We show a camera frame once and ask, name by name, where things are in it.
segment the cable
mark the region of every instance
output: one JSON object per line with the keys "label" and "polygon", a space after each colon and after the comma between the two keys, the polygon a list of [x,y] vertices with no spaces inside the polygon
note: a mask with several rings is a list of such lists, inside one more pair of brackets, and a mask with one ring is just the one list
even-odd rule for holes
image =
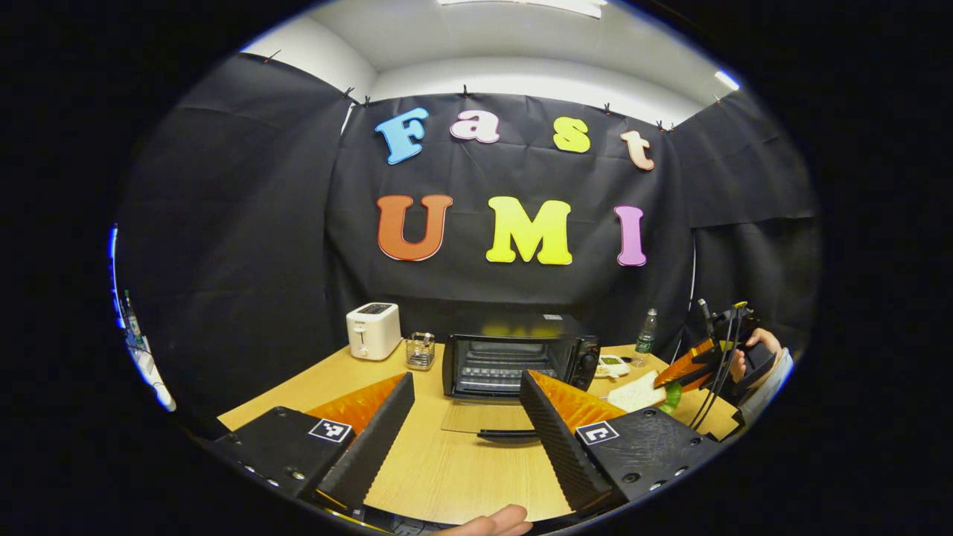
{"label": "cable", "polygon": [[[738,348],[738,339],[741,335],[741,310],[735,309],[735,311],[737,311],[735,315],[738,317],[738,327],[735,329],[735,338],[732,341],[731,349],[729,350],[731,352],[732,359],[735,357],[735,349]],[[728,374],[730,372],[731,372],[731,365],[728,365],[728,367],[724,371],[724,374],[720,378],[718,375],[715,376],[716,384],[712,385],[713,390],[709,391],[709,393],[714,393],[715,397],[712,398],[711,405],[709,405],[708,408],[705,409],[704,415],[701,416],[701,421],[699,421],[699,423],[696,424],[695,426],[696,429],[698,429],[698,427],[701,426],[701,423],[702,421],[705,420],[705,417],[708,417],[708,412],[711,411],[711,408],[715,405],[715,401],[718,399],[718,396],[721,393],[721,388],[724,386],[725,380],[728,379]]]}
{"label": "cable", "polygon": [[[732,309],[732,310],[731,310],[731,314],[728,316],[728,333],[727,333],[727,335],[726,335],[726,337],[725,337],[726,339],[728,339],[729,337],[731,337],[731,328],[732,328],[732,326],[733,326],[734,323],[735,323],[735,311],[736,311],[736,309]],[[721,374],[721,368],[724,366],[724,360],[725,360],[725,357],[727,356],[727,352],[728,352],[728,344],[725,343],[724,352],[722,352],[722,354],[721,354],[721,361],[719,361],[719,365],[718,365],[718,372],[715,373],[715,378],[716,378],[716,379],[717,379],[718,376]],[[699,415],[701,415],[701,411],[704,410],[705,405],[708,404],[708,399],[711,397],[711,395],[712,395],[712,391],[711,391],[711,389],[709,389],[709,390],[708,390],[708,394],[705,395],[705,400],[704,400],[704,402],[702,402],[702,403],[701,403],[701,406],[699,406],[699,411],[698,411],[698,413],[696,413],[696,414],[695,414],[695,417],[692,418],[692,421],[691,421],[690,423],[688,423],[688,427],[689,427],[689,428],[692,428],[693,430],[697,430],[697,429],[699,428],[698,425],[695,424],[695,419],[697,419],[697,418],[699,417]]]}

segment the foam letter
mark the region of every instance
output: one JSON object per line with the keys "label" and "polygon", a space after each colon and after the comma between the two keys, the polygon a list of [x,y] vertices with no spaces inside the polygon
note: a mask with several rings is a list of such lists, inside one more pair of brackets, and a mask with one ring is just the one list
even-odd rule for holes
{"label": "foam letter", "polygon": [[556,133],[553,134],[553,142],[563,151],[573,153],[585,153],[589,151],[589,127],[581,119],[572,117],[560,117],[553,122],[553,128]]}
{"label": "foam letter", "polygon": [[542,249],[537,259],[543,264],[569,264],[573,256],[566,245],[566,217],[572,208],[563,201],[549,200],[539,207],[535,220],[530,221],[526,211],[515,197],[492,197],[490,207],[497,213],[497,227],[493,235],[493,249],[486,252],[492,262],[513,262],[517,254],[510,249],[510,236],[517,243],[523,261],[529,262],[539,241]]}
{"label": "foam letter", "polygon": [[427,207],[427,230],[423,239],[412,244],[404,240],[404,216],[414,200],[407,196],[384,196],[377,200],[380,224],[377,245],[384,255],[396,260],[423,260],[433,257],[443,244],[443,220],[447,207],[454,204],[449,196],[425,196],[420,204]]}
{"label": "foam letter", "polygon": [[460,112],[458,121],[450,126],[450,134],[460,139],[475,139],[481,143],[494,143],[499,140],[497,127],[499,117],[483,110]]}
{"label": "foam letter", "polygon": [[411,136],[416,139],[423,138],[423,125],[418,119],[426,119],[429,114],[423,108],[414,108],[407,113],[402,113],[393,119],[388,119],[374,128],[375,132],[383,133],[387,140],[387,146],[391,148],[391,154],[387,157],[387,163],[394,165],[402,162],[421,151],[419,143],[411,141]]}
{"label": "foam letter", "polygon": [[655,162],[645,155],[645,150],[649,148],[649,141],[642,139],[636,131],[629,131],[620,136],[629,146],[629,157],[632,162],[645,171],[651,171],[655,168]]}
{"label": "foam letter", "polygon": [[618,254],[618,263],[622,266],[645,264],[645,255],[642,253],[642,233],[639,228],[642,210],[622,205],[616,207],[614,212],[622,225],[622,253]]}

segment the finger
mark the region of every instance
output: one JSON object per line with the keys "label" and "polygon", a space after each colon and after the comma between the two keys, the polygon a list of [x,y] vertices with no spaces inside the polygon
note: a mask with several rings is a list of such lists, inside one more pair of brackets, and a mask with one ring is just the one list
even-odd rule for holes
{"label": "finger", "polygon": [[526,520],[526,508],[520,505],[507,505],[491,515],[490,519],[497,525],[494,534],[502,534]]}
{"label": "finger", "polygon": [[528,521],[524,521],[519,525],[507,530],[506,532],[497,533],[495,536],[520,536],[521,534],[526,534],[529,532],[531,528],[533,528],[533,524]]}
{"label": "finger", "polygon": [[494,536],[497,524],[486,516],[474,518],[461,526],[445,528],[435,533],[435,536]]}

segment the white toaster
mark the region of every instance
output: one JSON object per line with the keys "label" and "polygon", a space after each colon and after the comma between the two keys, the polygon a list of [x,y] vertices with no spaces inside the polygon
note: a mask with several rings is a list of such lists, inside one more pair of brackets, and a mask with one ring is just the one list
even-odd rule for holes
{"label": "white toaster", "polygon": [[384,361],[400,344],[400,315],[396,303],[367,303],[347,315],[351,355]]}

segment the table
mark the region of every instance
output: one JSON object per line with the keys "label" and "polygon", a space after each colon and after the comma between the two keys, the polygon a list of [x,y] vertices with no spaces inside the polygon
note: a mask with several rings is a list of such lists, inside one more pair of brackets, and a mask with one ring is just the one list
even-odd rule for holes
{"label": "table", "polygon": [[[605,346],[603,355],[634,357],[635,345]],[[667,364],[655,356],[638,354],[642,367],[618,379],[595,379],[589,392],[598,397],[663,370]],[[443,344],[436,345],[429,371],[407,368],[404,342],[384,361],[351,357],[349,348],[335,352],[308,370],[281,383],[218,417],[229,429],[283,405],[297,411],[312,408],[360,387],[410,371],[416,401],[380,467],[365,504],[397,515],[442,524],[461,525],[489,515],[508,504],[526,507],[527,521],[554,518],[572,512],[562,495],[542,443],[491,443],[476,434],[449,431],[441,424],[454,403],[443,395],[441,364]],[[707,390],[684,393],[673,417],[688,423]],[[717,399],[699,433],[722,438],[735,429],[736,408]]]}

